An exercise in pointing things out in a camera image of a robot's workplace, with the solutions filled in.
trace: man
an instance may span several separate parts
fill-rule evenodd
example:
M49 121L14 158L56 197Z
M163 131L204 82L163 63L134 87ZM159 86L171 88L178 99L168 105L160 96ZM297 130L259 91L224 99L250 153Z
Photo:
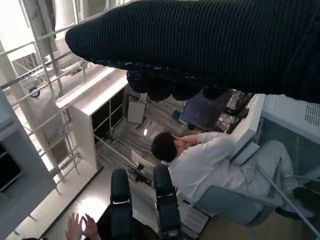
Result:
M235 141L225 133L205 132L180 138L162 132L154 138L151 151L157 159L168 163L173 185L193 204L203 196L210 185L267 196L271 185L256 169L257 163L270 178L273 178L277 167L279 168L281 188L286 195L290 196L298 186L295 178L285 178L294 175L294 168L281 142L268 142L244 166L230 164L234 148ZM306 218L314 219L314 213L305 209L299 200L292 198L292 201ZM285 217L299 219L287 203L276 212Z

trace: white panel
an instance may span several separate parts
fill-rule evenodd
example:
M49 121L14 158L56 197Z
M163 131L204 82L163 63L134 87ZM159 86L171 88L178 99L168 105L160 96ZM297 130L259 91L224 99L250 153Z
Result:
M85 91L74 107L87 115L92 115L127 84L127 71L115 69L90 90Z
M142 124L145 116L146 104L143 102L129 101L127 122Z
M236 141L234 155L256 134L264 100L264 94L256 94L247 105L247 108L249 108L248 116L231 133Z
M317 144L320 144L318 104L294 100L285 95L268 95L262 116Z
M74 130L71 135L75 145L79 145L78 151L84 160L94 169L98 170L91 116L83 113L74 106L69 107L69 112Z
M249 145L242 150L242 152L232 161L233 165L241 166L247 159L249 159L252 154L254 154L258 149L259 145L254 142L250 142Z

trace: metal rod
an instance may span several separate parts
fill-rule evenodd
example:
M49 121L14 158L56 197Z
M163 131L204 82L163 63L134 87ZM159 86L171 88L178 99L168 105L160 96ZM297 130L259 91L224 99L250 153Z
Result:
M61 111L65 110L68 106L65 106L64 108L62 108L61 110L59 110L58 112L56 112L53 116L49 117L46 121L44 121L42 124L40 124L36 129L34 129L32 132L30 132L28 134L28 136L30 137L31 135L33 135L36 131L38 131L39 129L41 129L44 125L46 125L48 122L50 122L52 119L54 119L56 116L58 116Z
M76 64L74 67L72 67L71 69L63 72L62 74L59 75L59 77L63 77L66 76L68 74L70 74L71 72L73 72L75 69L79 68L80 63ZM53 84L54 82L56 82L58 80L58 77L55 77L51 83ZM45 83L44 85L38 87L37 89L33 90L32 92L30 92L29 94L25 95L24 97L20 98L18 101L14 102L11 107L15 107L16 105L18 105L19 103L21 103L23 100L27 99L28 97L32 96L33 94L35 94L35 92L40 91L41 89L44 89L45 87L47 87L49 84Z
M116 168L120 168L120 166L118 164L116 164L115 162L111 161L109 158L107 158L106 156L104 156L102 153L100 152L96 152L96 154L98 154L98 156L100 156L101 158L103 158L104 160L106 160L107 162L111 163L113 166L115 166Z
M54 53L52 52L52 49L50 51L50 58L52 59L52 67L53 67L53 70L54 70L54 73L55 73L55 76L57 77L57 82L58 82L58 86L59 86L59 97L62 97L63 94L64 94L64 88L62 86L62 83L61 83L61 80L60 80L60 77L59 77L59 70L58 70L58 66L57 66L57 63L55 61L55 56L54 56Z
M118 106L118 107L111 113L111 115L114 114L120 107L122 107L122 105L123 105L123 103L121 103L121 105ZM102 126L102 124L104 124L108 119L109 119L109 117L107 116L107 117L93 130L93 132L95 132L98 128L100 128L100 127Z
M31 218L35 222L37 221L37 219L35 219L31 214L28 217Z
M48 150L53 149L55 146L57 146L63 139L65 138L65 136L60 137L58 140L55 141L54 144L52 144L51 146L49 146ZM42 158L44 155L46 155L46 151L43 151L43 153L40 154L40 158Z
M20 236L20 233L18 233L16 230L13 230L13 233L17 236Z
M317 236L320 237L318 230L310 223L310 221L296 208L292 201L278 188L278 186L272 181L272 179L265 173L265 171L258 165L257 168L269 181L269 183L275 188L275 190L284 198L284 200L294 209L298 216L304 221L304 223L310 228L310 230Z
M67 125L69 125L70 123L71 123L71 122L68 121L68 122L65 122L64 125L67 126ZM49 149L48 149L48 150L53 149L53 148L54 148L56 145L58 145L58 143L59 143L60 141L62 141L63 139L64 139L64 136L62 136L61 138L59 138L57 141L55 141L54 144L52 144L51 146L49 146ZM41 153L40 157L42 158L46 153L47 153L47 152L43 150L43 153Z
M78 24L79 23L79 19L78 19L78 9L77 9L76 0L72 0L72 6L73 6L75 24Z
M111 131L112 126L111 126L111 99L109 100L109 131Z
M23 44L23 45L21 45L21 46L17 46L17 47L15 47L15 48L12 48L12 49L10 49L10 50L8 50L8 51L3 51L3 52L0 53L0 58L1 58L2 56L11 54L11 53L13 53L13 52L15 52L15 51L17 51L17 50L19 50L19 49L22 49L22 48L24 48L24 47L26 47L26 46L28 46L28 45L30 45L30 44L33 44L34 42L35 42L35 41L30 41L30 42L25 43L25 44Z
M50 77L49 77L49 74L48 74L48 71L47 71L47 66L46 66L46 63L44 61L44 56L43 56L42 52L40 52L40 48L39 48L40 40L39 40L39 38L37 36L35 26L31 23L32 16L31 16L30 12L28 11L28 9L26 8L24 2L22 2L22 7L24 8L24 11L26 12L27 22L30 25L30 28L31 28L31 31L32 31L32 35L33 35L33 38L34 38L35 52L36 52L36 54L37 54L37 56L38 56L38 58L39 58L39 60L41 62L41 65L43 66L44 78L47 81L47 83L49 84L50 89L52 91L52 94L54 94L55 91L54 91L54 88L52 87L52 83L50 81Z
M26 68L25 66L21 65L20 63L13 61L12 63L18 65L19 67L23 68L24 70L30 71L30 69Z
M70 152L76 151L79 146L80 146L80 143L79 143L77 146L75 146ZM72 157L70 157L70 153L68 153L68 155L67 155L66 158L72 158ZM54 176L56 176L57 174L61 173L61 169L57 168L57 166L56 166L55 168L53 168L53 169L50 171L50 173L51 173L51 175L53 175L53 177L54 177Z
M93 15L93 16L90 16L90 17L82 20L82 21L79 21L78 24L83 24L83 23L86 23L86 22L88 22L88 21L91 21L92 19L95 19L95 18L100 17L100 16L103 15L104 13L105 13L105 12L99 12L99 13ZM63 32L63 31L65 31L65 30L68 30L68 29L70 29L70 28L72 28L72 27L74 27L74 26L76 26L76 25L77 25L77 24L72 23L72 24L70 24L70 25L68 25L68 26L65 26L65 27L63 27L63 28L61 28L61 29L59 29L59 30L57 30L57 31L53 31L53 32L50 32L50 33L48 33L48 34L46 34L46 35L40 36L37 40L40 41L40 40L44 40L44 39L50 38L50 37L52 37L52 36L54 36L54 35L56 35L56 34L58 34L58 33L61 33L61 32ZM4 56L4 55L8 55L8 54L10 54L10 53L13 53L13 52L15 52L15 51L17 51L17 50L19 50L19 49L24 48L25 46L28 46L28 45L34 44L34 43L36 43L36 41L30 41L30 42L28 42L28 43L26 43L26 44L23 44L23 45L21 45L21 46L17 46L17 47L15 47L15 48L13 48L13 49L10 49L10 50L8 50L8 51L3 51L3 52L0 53L0 57L2 57L2 56Z
M63 112L60 111L59 113L60 113L60 115L61 115L62 120L64 121L64 117L65 117L65 116L63 115ZM70 142L70 139L69 139L69 135L68 135L67 129L65 128L65 125L63 125L63 131L64 131L64 133L65 133L66 144L68 145L68 149L69 149L70 154L71 154L71 157L72 157L72 159L73 159L74 167L75 167L75 169L76 169L76 172L77 172L78 175L79 175L79 170L78 170L78 167L77 167L75 155L74 155L74 152L72 151L72 145L71 145L71 142Z
M58 189L57 186L55 186L55 190L56 190L56 192L58 193L58 195L61 196L61 193L60 193L60 191L59 191L59 189Z
M111 147L109 144L107 144L105 141L103 141L100 137L98 137L97 135L94 135L94 137L96 139L98 139L103 145L105 145L106 147L108 147L109 149L111 149L112 151L114 151L117 155L119 155L121 158L123 158L124 160L126 160L130 165L133 165L134 163L132 161L130 161L128 158L126 158L125 156L123 156L120 152L118 152L117 150L115 150L113 147Z
M75 168L75 166L72 166L72 168L69 171L67 171L65 173L65 175L63 175L63 176L66 177L74 168Z
M54 60L55 60L55 61L58 61L58 60L60 60L60 59L63 59L64 57L70 55L71 53L72 53L71 51L68 51L68 52L66 52L66 53L64 53L64 54L56 57ZM49 65L52 64L52 62L53 62L52 60L47 61L47 62L45 63L45 65L46 65L46 66L49 66ZM0 86L0 88L1 88L2 90L5 90L6 88L12 86L13 84L16 84L16 83L18 83L18 82L26 79L27 77L31 76L32 74L36 73L37 71L41 70L42 68L43 68L43 66L42 66L42 65L39 65L39 66L35 67L34 69L32 69L32 70L30 70L30 71L22 74L21 76L17 77L15 80L12 80L12 81L6 82L5 84L2 84L2 85Z
M300 175L292 175L292 176L285 176L285 179L290 179L290 178L294 178L294 179L303 179L303 180L308 180L308 181L312 181L312 182L320 182L320 179L314 179L311 177L306 177L306 176L300 176Z
M3 152L1 155L0 155L0 159L2 159L5 155L7 155L7 152Z

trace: vent grille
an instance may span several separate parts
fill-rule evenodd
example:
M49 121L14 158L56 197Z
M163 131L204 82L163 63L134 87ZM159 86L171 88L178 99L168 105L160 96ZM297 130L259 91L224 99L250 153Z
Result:
M304 120L312 125L319 127L320 125L320 104L310 103L306 104Z

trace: gray pants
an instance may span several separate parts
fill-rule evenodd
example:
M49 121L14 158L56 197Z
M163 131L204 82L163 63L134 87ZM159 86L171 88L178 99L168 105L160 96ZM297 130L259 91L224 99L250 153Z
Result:
M291 158L286 147L279 141L269 141L254 154L250 161L256 161L266 174L272 179L277 167L281 175L281 189L286 195L292 194L298 186L295 178L285 178L295 174ZM247 191L252 194L266 196L269 193L271 184L258 170L254 170L251 183L247 186Z

